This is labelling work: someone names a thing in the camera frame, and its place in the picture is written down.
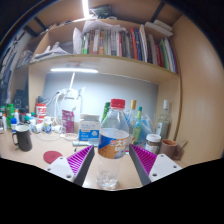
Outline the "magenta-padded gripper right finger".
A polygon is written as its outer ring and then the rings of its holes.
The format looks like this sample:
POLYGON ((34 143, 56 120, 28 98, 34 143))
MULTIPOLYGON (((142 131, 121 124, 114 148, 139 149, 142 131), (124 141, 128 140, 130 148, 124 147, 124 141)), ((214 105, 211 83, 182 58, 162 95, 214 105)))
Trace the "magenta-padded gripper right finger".
POLYGON ((165 154, 155 155, 133 144, 129 145, 129 154, 143 186, 181 170, 181 167, 165 154))

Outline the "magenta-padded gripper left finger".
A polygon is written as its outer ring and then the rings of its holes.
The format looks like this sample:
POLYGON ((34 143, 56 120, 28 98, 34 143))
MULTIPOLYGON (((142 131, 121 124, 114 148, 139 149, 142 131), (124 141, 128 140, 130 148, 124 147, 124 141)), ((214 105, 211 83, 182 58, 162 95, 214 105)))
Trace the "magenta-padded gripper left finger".
POLYGON ((90 145, 68 158, 58 157, 46 168, 46 171, 82 186, 94 155, 94 146, 90 145))

